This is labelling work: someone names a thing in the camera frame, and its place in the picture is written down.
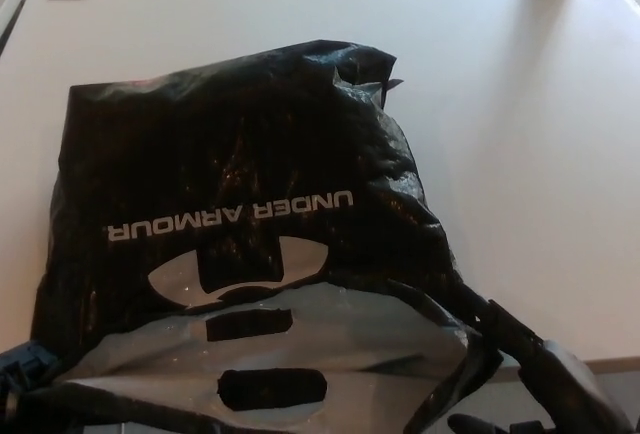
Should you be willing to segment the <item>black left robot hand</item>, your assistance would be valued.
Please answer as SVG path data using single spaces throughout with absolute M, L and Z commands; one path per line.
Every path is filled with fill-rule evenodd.
M 32 391 L 58 358 L 36 341 L 1 353 L 1 432 L 18 416 L 20 398 Z

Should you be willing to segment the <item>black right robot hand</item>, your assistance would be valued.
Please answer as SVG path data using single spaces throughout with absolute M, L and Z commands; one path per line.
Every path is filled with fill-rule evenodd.
M 635 431 L 588 366 L 558 343 L 542 339 L 465 284 L 455 286 L 441 300 L 447 311 L 519 364 L 522 384 L 549 414 L 558 433 Z

